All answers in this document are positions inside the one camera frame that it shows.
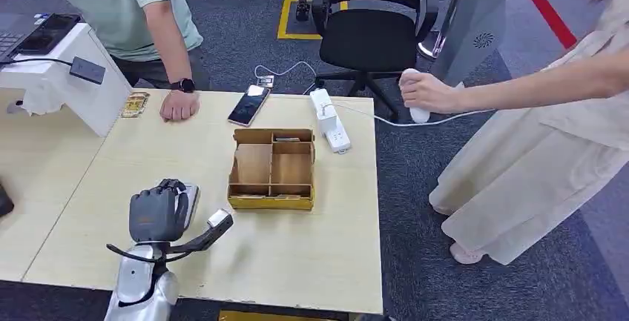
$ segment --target gold card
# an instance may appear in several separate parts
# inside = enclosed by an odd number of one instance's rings
[[[146,107],[146,102],[148,101],[149,93],[132,93],[125,103],[125,108],[122,110],[122,114],[120,115],[125,119],[132,119],[138,117]]]

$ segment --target wristwatch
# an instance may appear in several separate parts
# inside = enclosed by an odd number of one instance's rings
[[[171,90],[179,90],[184,93],[193,93],[195,89],[194,81],[192,79],[182,79],[179,82],[171,84]]]

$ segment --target cardboard organizer box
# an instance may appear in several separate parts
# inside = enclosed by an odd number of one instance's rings
[[[233,208],[312,209],[312,130],[241,129],[234,140],[227,193]]]

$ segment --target white power strip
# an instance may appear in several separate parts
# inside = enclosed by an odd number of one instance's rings
[[[352,143],[349,141],[349,136],[347,136],[336,110],[330,106],[332,100],[328,91],[326,89],[314,90],[310,93],[310,99],[317,114],[319,129],[328,139],[330,148],[335,153],[345,153],[352,146]]]

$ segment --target white cable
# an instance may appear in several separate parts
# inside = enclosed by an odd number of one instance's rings
[[[313,88],[316,84],[317,84],[317,82],[313,82],[310,86],[308,86],[308,88],[306,89],[306,91],[304,91],[304,92],[302,93],[302,95],[306,95],[306,94],[310,91],[310,89],[312,89],[312,88]]]
[[[310,64],[306,63],[306,62],[298,62],[295,65],[293,65],[290,69],[288,69],[287,71],[283,72],[283,73],[275,73],[273,70],[265,67],[264,65],[257,65],[256,68],[254,69],[254,75],[256,76],[256,78],[260,79],[261,76],[257,75],[257,70],[262,68],[268,72],[270,72],[271,74],[277,75],[277,76],[282,76],[284,74],[290,73],[291,70],[295,69],[299,64],[304,64],[305,66],[309,67],[310,70],[312,70],[312,73],[314,74],[314,76],[317,76],[317,72],[315,71],[315,69],[313,69]]]
[[[356,110],[355,108],[351,108],[351,107],[347,107],[347,106],[343,106],[343,105],[339,105],[339,104],[327,104],[325,106],[323,106],[323,115],[325,115],[325,109],[328,106],[335,106],[335,107],[342,107],[345,108],[347,110],[350,111],[354,111],[354,112],[358,112],[358,113],[362,113],[365,116],[369,116],[372,117],[374,119],[378,119],[388,125],[394,126],[394,127],[417,127],[417,126],[434,126],[434,125],[440,125],[442,123],[448,122],[448,121],[452,121],[453,119],[460,119],[461,117],[465,117],[465,116],[470,116],[470,115],[475,115],[477,113],[485,113],[485,112],[490,112],[490,111],[494,111],[494,110],[482,110],[482,111],[472,111],[472,112],[466,112],[466,113],[461,113],[458,114],[456,116],[452,116],[452,117],[448,117],[447,119],[442,119],[441,121],[435,121],[435,122],[426,122],[426,123],[393,123],[391,121],[387,121],[385,119],[383,119],[382,117],[378,117],[376,115],[372,115],[371,113],[366,113],[360,110]]]
[[[299,64],[304,64],[305,66],[309,67],[310,70],[312,70],[312,73],[314,74],[314,77],[317,77],[317,72],[315,71],[315,69],[312,68],[312,66],[310,66],[310,64],[306,63],[306,62],[297,62],[295,63],[295,65],[293,65],[290,69],[288,69],[287,71],[283,72],[283,73],[275,73],[273,70],[265,67],[264,65],[256,65],[256,68],[254,69],[254,75],[256,78],[261,79],[262,77],[257,75],[257,70],[262,68],[268,72],[270,72],[271,74],[277,75],[277,76],[282,76],[285,75],[287,73],[290,73],[291,70],[295,69]],[[313,82],[312,85],[308,86],[308,88],[306,89],[306,91],[304,91],[302,93],[302,95],[306,95],[310,89],[312,89],[315,85],[317,84],[317,82]]]

